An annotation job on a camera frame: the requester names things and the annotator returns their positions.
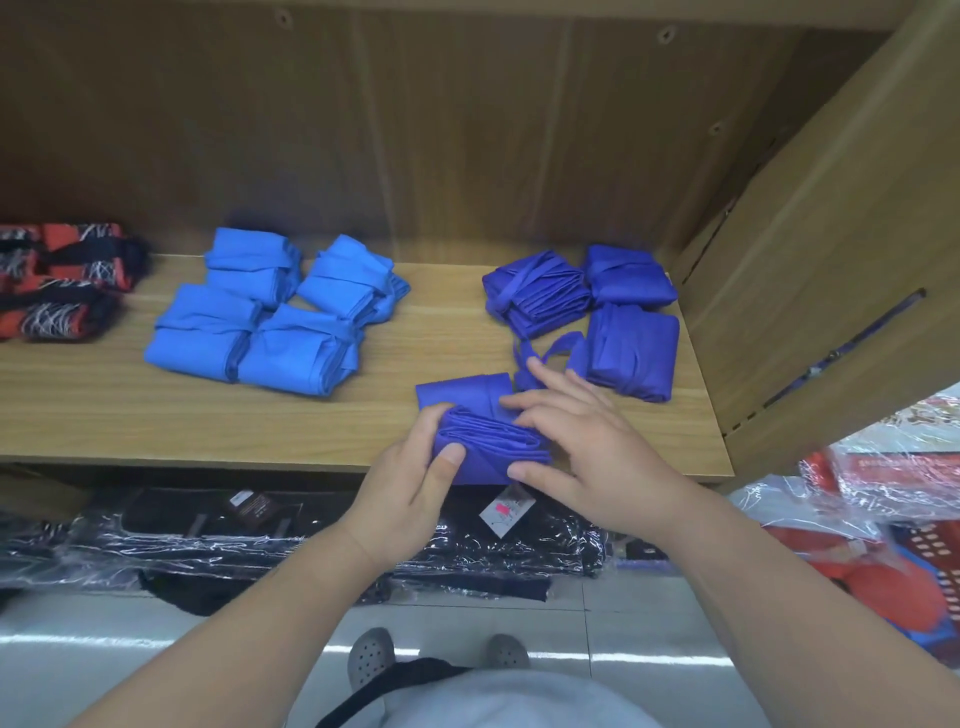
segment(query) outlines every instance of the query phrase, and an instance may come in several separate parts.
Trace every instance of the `person's right hand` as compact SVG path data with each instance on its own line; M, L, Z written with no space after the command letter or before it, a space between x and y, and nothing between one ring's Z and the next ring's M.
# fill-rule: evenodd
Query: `person's right hand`
M548 388L508 395L500 403L523 410L517 425L536 428L566 450L574 475L526 461L511 465L508 475L599 526L661 543L701 486L667 465L602 389L572 370L547 369L535 357L527 367Z

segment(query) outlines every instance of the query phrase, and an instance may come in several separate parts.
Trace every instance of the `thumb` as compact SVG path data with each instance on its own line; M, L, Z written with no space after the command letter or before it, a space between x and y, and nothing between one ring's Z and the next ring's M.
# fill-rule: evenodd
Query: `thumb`
M549 465L529 461L511 463L507 469L507 475L546 493L568 508L577 510L576 502L580 499L580 490L583 486L573 475L561 473Z
M417 497L422 498L431 512L440 513L440 506L444 503L450 484L460 470L465 457L467 457L467 449L463 445L450 443L437 454L430 463L430 467L426 469Z

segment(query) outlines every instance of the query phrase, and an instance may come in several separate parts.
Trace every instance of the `shelf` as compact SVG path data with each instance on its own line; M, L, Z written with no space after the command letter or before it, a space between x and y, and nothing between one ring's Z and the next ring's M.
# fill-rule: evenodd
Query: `shelf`
M204 279L202 258L160 255L99 341L0 344L0 459L362 470L413 422L415 384L516 368L512 334L484 310L480 278L490 268L406 263L396 270L413 291L392 321L367 328L360 372L320 400L146 364L157 315L180 283ZM682 472L704 480L732 474L685 327L673 400L619 398L619 405Z

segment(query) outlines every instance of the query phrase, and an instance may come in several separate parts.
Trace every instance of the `blue fabric bundle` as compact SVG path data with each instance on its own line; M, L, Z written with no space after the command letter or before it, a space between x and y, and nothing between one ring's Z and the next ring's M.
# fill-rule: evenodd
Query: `blue fabric bundle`
M589 367L587 339L584 338L584 335L580 333L580 331L571 331L570 333L565 333L553 342L543 356L539 356L537 352L534 351L534 347L528 339L522 339L514 343L514 359L518 366L516 374L514 375L516 389L519 392L526 392L528 389L546 389L546 385L543 382L530 374L530 370L527 369L527 359L531 356L536 356L546 364L551 356L558 353L569 353L570 358L567 359L566 368L572 369L584 379L587 378L587 370Z
M314 261L297 292L322 311L362 327L387 321L410 285L394 273L394 262L340 235Z
M218 228L205 256L206 284L274 309L300 284L300 251L273 232Z
M262 312L256 301L184 283L156 320L154 340L143 358L172 372L236 381L237 365Z
M576 321L590 308L584 272L553 251L497 268L483 277L487 311L520 338L538 336Z
M669 401L679 342L676 316L607 303L590 318L587 380L644 401Z
M427 384L418 384L416 389L420 409L446 401L459 404L470 412L499 422L512 422L516 416L500 406L500 398L514 392L514 385L506 372L498 375L464 376L460 379L431 381Z
M511 463L550 462L550 451L536 430L492 420L463 406L451 407L441 417L434 457L450 443L467 449L454 485L510 485L507 468Z
M584 271L593 298L604 303L635 303L662 308L677 300L677 289L645 251L595 244L587 248Z
M363 329L330 313L283 304L263 322L240 362L244 384L328 397L360 365Z

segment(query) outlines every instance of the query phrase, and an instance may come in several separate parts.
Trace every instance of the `white tiled floor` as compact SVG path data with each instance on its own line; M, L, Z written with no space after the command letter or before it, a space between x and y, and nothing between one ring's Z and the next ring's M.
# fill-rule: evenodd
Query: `white tiled floor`
M198 621L148 596L21 597L0 614L4 726L62 726ZM545 604L431 594L352 609L310 674L290 728L313 728L348 695L349 647L377 625L390 630L401 659L467 666L479 663L490 635L515 635L534 668L592 676L666 728L767 725L686 582L620 571L563 579Z

